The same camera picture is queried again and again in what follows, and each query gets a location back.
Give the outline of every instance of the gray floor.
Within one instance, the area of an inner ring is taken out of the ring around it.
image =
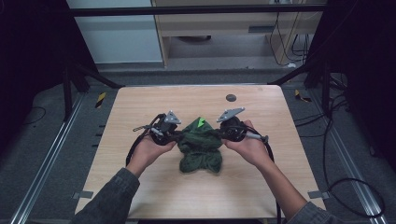
[[[104,72],[112,80],[131,86],[140,85],[201,85],[201,84],[263,84],[286,75],[291,68],[279,66],[263,36],[212,36],[209,41],[174,38],[170,60],[166,68],[139,67],[133,72]],[[301,81],[304,76],[294,78],[283,86],[285,98],[294,119],[319,113],[315,103],[295,98],[294,90],[302,96],[315,98],[317,90],[306,91]],[[48,176],[41,193],[36,199],[29,216],[30,220],[62,223],[70,219],[77,205],[72,199],[74,192],[82,190],[92,160],[100,142],[111,106],[117,94],[103,84],[89,79],[92,84],[84,94],[83,103],[76,121],[68,134],[62,150]],[[95,108],[101,92],[106,98],[101,108]],[[332,91],[335,96],[339,91]],[[76,99],[79,93],[74,91]],[[0,220],[7,222],[18,208],[30,187],[35,174],[45,159],[53,139],[62,126],[64,116],[62,86],[43,91],[35,98],[34,106],[45,108],[45,116],[37,122],[24,125],[10,145],[12,153],[1,160],[0,173]],[[364,180],[375,186],[386,200],[388,223],[396,223],[396,174],[383,158],[370,156],[369,146],[364,140],[353,114],[346,106],[334,111],[333,128],[339,132],[351,159],[356,163]],[[42,108],[32,109],[26,122],[35,121],[44,115]],[[307,137],[323,133],[323,119],[298,128],[305,153],[310,162],[319,189],[326,190],[322,169],[323,137]],[[326,144],[326,164],[330,182],[347,177],[347,170],[340,160],[334,141],[329,137]],[[363,212],[361,199],[350,184],[337,189],[337,195],[345,202]],[[368,218],[348,212],[334,198],[325,200],[328,210],[350,223],[371,223]]]

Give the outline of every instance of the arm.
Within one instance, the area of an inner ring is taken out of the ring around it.
[[[149,136],[136,147],[128,166],[117,172],[70,223],[125,223],[132,198],[139,187],[138,178],[176,142],[158,146]]]
[[[250,120],[244,123],[253,128]],[[244,138],[241,142],[223,140],[226,147],[239,153],[246,161],[253,164],[262,173],[268,187],[279,203],[289,223],[344,223],[330,213],[321,210],[306,199],[283,175],[268,156],[262,141]]]
[[[250,120],[244,123],[253,128]],[[262,141],[246,137],[241,142],[223,140],[223,143],[229,149],[239,153],[247,162],[256,166],[262,173],[287,220],[290,220],[305,206],[306,199],[271,161]]]

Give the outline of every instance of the aluminum rail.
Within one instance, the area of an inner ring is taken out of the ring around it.
[[[85,94],[83,93],[78,95],[78,98],[74,105],[74,110],[70,118],[63,123],[60,131],[58,132],[55,140],[52,143],[52,146],[49,149],[49,152],[47,153],[46,158],[44,159],[40,169],[37,172],[37,175],[35,176],[35,180],[28,189],[17,211],[11,218],[11,224],[23,224],[29,217],[32,208],[35,205],[35,201],[37,200],[38,195],[40,194],[41,190],[44,187],[44,184],[46,183],[51,168],[55,163],[62,146],[64,145],[64,140],[76,119],[78,111],[81,108],[81,103],[84,99],[84,96]]]

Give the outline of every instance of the white cabinet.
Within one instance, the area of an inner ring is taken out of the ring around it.
[[[327,0],[284,1],[293,4],[326,3]],[[151,0],[155,7],[210,6],[210,5],[268,5],[271,0]],[[276,60],[288,61],[286,53],[297,34],[314,34],[321,12],[225,13],[156,16],[157,27],[166,64],[172,36],[184,35],[241,35],[271,36]]]
[[[67,0],[70,8],[151,7],[150,0]],[[153,16],[76,18],[97,64],[162,63]]]

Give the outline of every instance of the gray sleeve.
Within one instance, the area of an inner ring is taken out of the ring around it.
[[[344,222],[338,217],[335,217],[329,212],[322,210],[313,203],[309,202],[288,222],[288,224],[295,223],[333,224]]]
[[[122,223],[128,217],[139,180],[127,169],[120,169],[70,223]]]

